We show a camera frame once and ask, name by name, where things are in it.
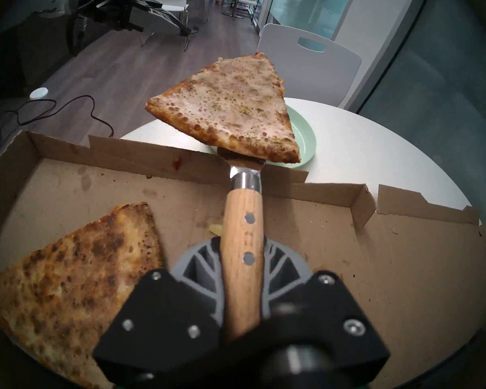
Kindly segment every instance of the wooden handle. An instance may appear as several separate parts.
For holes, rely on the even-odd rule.
[[[252,189],[227,195],[221,264],[225,289],[225,334],[231,341],[257,326],[263,287],[263,197]]]

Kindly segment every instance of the white round table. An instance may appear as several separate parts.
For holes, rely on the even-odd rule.
[[[299,170],[307,183],[367,184],[375,199],[378,185],[420,192],[434,204],[464,209],[470,205],[452,179],[427,155],[401,136],[355,113],[327,104],[286,98],[317,137],[314,157]],[[212,153],[209,146],[160,120],[122,137],[131,141]]]

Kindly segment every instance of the green plate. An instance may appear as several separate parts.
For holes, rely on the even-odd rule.
[[[290,122],[292,123],[292,131],[295,135],[295,141],[299,145],[299,151],[301,155],[300,163],[273,163],[267,161],[271,165],[288,167],[294,169],[305,165],[311,160],[315,154],[315,149],[317,148],[317,138],[315,138],[315,133],[311,129],[308,121],[304,119],[302,115],[292,109],[290,106],[286,105],[288,110],[288,115],[290,116]],[[216,146],[211,146],[211,149],[216,153]]]

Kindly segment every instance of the pizza spatula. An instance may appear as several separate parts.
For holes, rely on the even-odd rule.
[[[220,250],[225,288],[225,335],[241,336],[260,322],[263,287],[263,197],[265,160],[224,148],[218,155],[231,166]]]

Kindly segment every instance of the glass wall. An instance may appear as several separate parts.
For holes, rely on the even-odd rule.
[[[263,2],[264,2],[264,0],[259,0],[258,4],[255,6],[255,14],[254,14],[255,22],[257,22],[257,20],[259,19],[260,15],[261,15],[261,11],[263,9]]]
[[[486,30],[465,0],[427,0],[359,114],[432,158],[486,221]]]
[[[349,0],[272,0],[275,22],[331,39]]]

